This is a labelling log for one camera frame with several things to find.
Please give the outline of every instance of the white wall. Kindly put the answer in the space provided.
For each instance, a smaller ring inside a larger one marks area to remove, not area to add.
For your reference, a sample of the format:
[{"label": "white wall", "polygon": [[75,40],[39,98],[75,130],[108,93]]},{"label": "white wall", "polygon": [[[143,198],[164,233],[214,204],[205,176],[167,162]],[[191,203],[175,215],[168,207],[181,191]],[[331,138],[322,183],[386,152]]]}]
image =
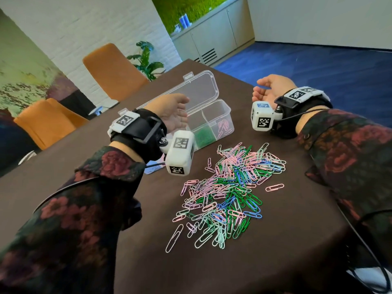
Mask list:
[{"label": "white wall", "polygon": [[181,63],[151,0],[0,0],[0,8],[95,105],[107,95],[82,58],[106,43],[129,55],[147,40],[152,60],[166,69]]},{"label": "white wall", "polygon": [[392,0],[248,0],[256,41],[392,49]]}]

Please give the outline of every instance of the hand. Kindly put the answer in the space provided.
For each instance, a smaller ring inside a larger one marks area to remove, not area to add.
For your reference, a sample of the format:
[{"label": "hand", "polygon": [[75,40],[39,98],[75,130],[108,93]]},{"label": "hand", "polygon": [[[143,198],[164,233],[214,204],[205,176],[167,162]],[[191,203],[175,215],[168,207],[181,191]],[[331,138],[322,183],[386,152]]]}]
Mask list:
[{"label": "hand", "polygon": [[271,89],[254,87],[252,101],[267,101],[273,109],[277,107],[276,103],[274,103],[276,98],[297,87],[290,78],[276,74],[259,79],[257,84]]},{"label": "hand", "polygon": [[144,108],[159,116],[166,125],[167,133],[170,133],[187,126],[185,104],[188,102],[189,98],[183,94],[169,94],[154,99]]}]

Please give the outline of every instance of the clear plastic box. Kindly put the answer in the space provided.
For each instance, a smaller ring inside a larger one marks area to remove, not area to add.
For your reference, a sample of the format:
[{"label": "clear plastic box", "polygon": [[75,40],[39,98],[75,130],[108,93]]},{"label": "clear plastic box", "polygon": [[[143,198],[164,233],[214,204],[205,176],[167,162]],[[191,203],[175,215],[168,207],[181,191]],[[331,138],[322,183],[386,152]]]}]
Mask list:
[{"label": "clear plastic box", "polygon": [[203,148],[228,134],[234,132],[231,120],[231,108],[219,96],[214,75],[211,71],[203,71],[197,75],[184,75],[184,82],[161,94],[180,93],[190,101],[187,104],[188,126],[195,134],[197,148]]}]

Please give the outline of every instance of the plastic box lid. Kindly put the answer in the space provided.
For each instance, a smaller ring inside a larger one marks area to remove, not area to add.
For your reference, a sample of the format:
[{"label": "plastic box lid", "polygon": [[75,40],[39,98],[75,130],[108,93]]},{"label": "plastic box lid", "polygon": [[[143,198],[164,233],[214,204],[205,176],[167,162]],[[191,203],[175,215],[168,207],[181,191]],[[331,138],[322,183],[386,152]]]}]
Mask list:
[{"label": "plastic box lid", "polygon": [[[176,87],[170,89],[167,92],[164,92],[159,96],[167,94],[186,95],[190,99],[189,103],[187,103],[186,109],[186,112],[188,114],[191,114],[192,112],[202,108],[203,106],[218,98],[218,86],[216,85],[215,77],[211,71],[206,70],[200,72],[197,75],[193,75],[193,72],[190,72],[184,75],[183,78],[183,83],[177,85]],[[151,101],[144,103],[138,108],[145,107]]]}]

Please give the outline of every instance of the white brick wall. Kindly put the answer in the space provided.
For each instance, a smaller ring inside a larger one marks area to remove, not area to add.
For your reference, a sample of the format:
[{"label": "white brick wall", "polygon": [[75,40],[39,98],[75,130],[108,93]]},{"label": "white brick wall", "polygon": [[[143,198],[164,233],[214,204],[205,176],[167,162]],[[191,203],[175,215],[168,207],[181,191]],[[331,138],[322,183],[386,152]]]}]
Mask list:
[{"label": "white brick wall", "polygon": [[147,40],[152,61],[181,62],[151,0],[0,0],[0,8],[95,105],[108,97],[82,63],[94,49],[113,42],[129,55]]}]

